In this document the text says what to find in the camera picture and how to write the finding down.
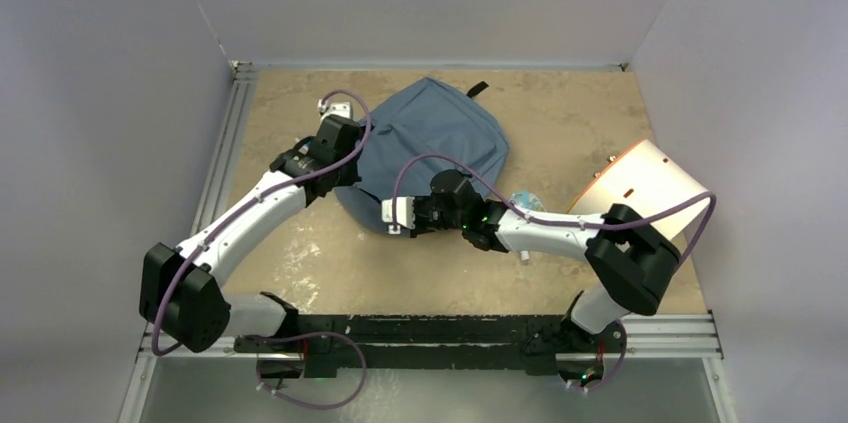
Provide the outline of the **blue fabric backpack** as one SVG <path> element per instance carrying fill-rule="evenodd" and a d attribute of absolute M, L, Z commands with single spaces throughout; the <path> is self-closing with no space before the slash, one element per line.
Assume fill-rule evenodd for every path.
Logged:
<path fill-rule="evenodd" d="M 474 100 L 487 87 L 481 81 L 463 91 L 425 77 L 373 109 L 357 164 L 361 181 L 334 190 L 342 208 L 365 229 L 384 233 L 381 202 L 392 196 L 402 168 L 421 154 L 448 156 L 494 183 L 510 147 L 497 119 Z"/>

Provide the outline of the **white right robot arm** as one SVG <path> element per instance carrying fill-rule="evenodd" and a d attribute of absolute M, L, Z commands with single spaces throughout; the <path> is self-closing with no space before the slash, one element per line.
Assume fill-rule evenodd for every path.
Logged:
<path fill-rule="evenodd" d="M 411 236 L 456 230 L 481 251 L 536 252 L 587 263 L 599 280 L 580 293 L 561 324 L 564 342 L 584 350 L 613 322 L 654 315 L 681 262 L 677 248 L 631 207 L 570 215 L 520 209 L 507 198 L 486 199 L 470 176 L 449 169 L 424 196 L 394 196 L 383 204 L 391 229 Z"/>

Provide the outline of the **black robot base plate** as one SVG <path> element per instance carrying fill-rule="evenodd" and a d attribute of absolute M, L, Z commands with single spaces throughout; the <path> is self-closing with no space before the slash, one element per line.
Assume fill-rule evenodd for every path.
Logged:
<path fill-rule="evenodd" d="M 554 315 L 305 314 L 272 337 L 236 339 L 238 353 L 299 353 L 308 378 L 340 369 L 514 370 L 529 376 L 600 377 L 625 347 L 621 322 L 591 335 Z"/>

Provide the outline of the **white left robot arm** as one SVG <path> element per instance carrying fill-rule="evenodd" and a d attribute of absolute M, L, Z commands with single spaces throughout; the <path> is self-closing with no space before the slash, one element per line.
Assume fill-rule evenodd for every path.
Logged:
<path fill-rule="evenodd" d="M 143 259 L 139 313 L 160 338 L 199 353 L 224 336 L 257 336 L 272 351 L 297 342 L 295 310 L 270 294 L 226 296 L 223 286 L 244 259 L 282 223 L 336 187 L 358 182 L 357 161 L 372 124 L 339 114 L 279 154 L 253 189 L 208 227 L 175 247 L 158 243 Z"/>

